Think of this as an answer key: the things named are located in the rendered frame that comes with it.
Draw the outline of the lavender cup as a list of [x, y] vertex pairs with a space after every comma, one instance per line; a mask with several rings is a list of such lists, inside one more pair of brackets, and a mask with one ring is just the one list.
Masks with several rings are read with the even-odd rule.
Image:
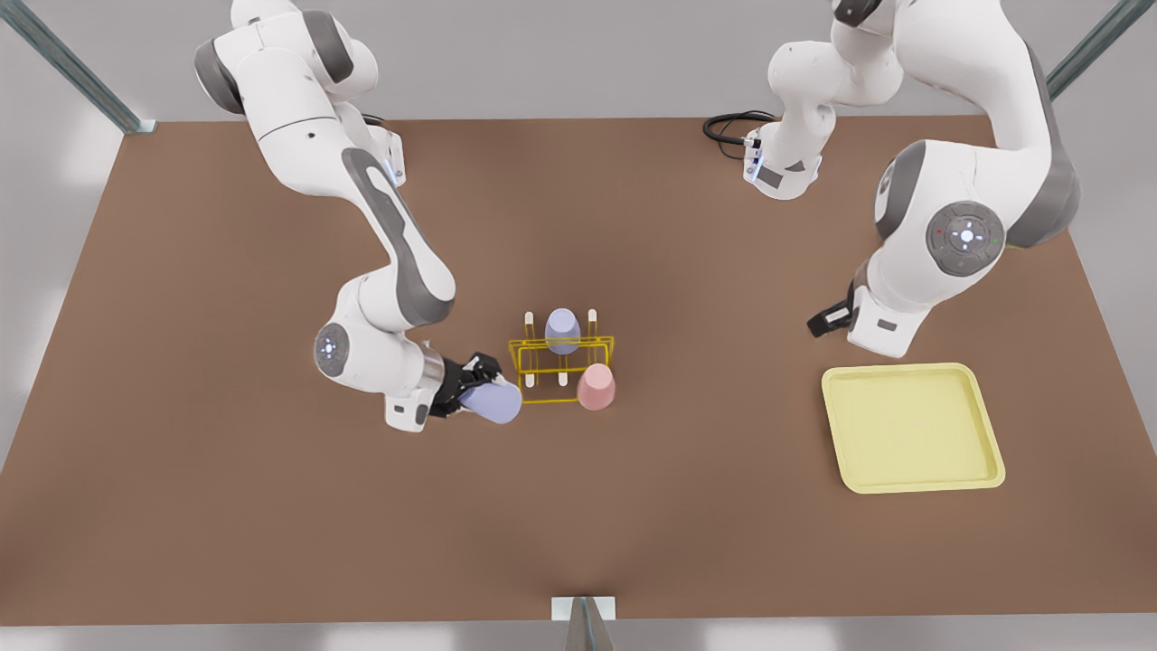
[[578, 350], [578, 338], [582, 336], [578, 318], [567, 308], [557, 308], [547, 317], [545, 338], [547, 349], [558, 355], [568, 355]]
[[464, 409], [496, 424], [515, 420], [523, 404], [519, 389], [509, 380], [491, 380], [466, 389], [458, 400]]

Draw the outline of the silver frame post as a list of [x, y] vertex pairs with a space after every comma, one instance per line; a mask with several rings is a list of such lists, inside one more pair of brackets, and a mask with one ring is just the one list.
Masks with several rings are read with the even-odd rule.
[[1100, 56], [1103, 56], [1132, 25], [1154, 8], [1157, 0], [1117, 0], [1107, 12], [1074, 46], [1046, 77], [1051, 99], [1057, 99]]
[[124, 99], [120, 99], [105, 83], [83, 62], [57, 34], [36, 15], [24, 0], [0, 0], [0, 19], [12, 25], [14, 34], [40, 54], [50, 65], [100, 110], [110, 123], [116, 125], [124, 135], [149, 135], [157, 123], [141, 119]]
[[552, 621], [566, 619], [565, 651], [616, 651], [607, 621], [616, 621], [616, 597], [552, 597]]

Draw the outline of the yellow square tray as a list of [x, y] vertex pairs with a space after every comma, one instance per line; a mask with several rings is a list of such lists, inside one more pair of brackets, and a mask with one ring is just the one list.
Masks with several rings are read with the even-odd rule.
[[821, 392], [840, 475], [856, 494], [992, 489], [1007, 478], [967, 367], [835, 367]]

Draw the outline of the pink cup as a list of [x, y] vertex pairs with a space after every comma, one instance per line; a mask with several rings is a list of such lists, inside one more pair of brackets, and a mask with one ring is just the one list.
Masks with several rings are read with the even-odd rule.
[[616, 376], [604, 363], [594, 363], [578, 378], [576, 399], [587, 410], [604, 410], [616, 399]]

